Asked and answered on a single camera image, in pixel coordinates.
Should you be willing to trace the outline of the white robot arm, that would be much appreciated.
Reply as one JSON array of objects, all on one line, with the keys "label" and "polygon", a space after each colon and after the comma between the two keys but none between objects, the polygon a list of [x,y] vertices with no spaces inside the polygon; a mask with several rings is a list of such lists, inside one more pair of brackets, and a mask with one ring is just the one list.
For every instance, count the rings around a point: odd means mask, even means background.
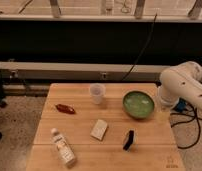
[{"label": "white robot arm", "polygon": [[202,67],[188,61],[168,67],[160,74],[157,97],[163,107],[173,108],[182,98],[202,112]]}]

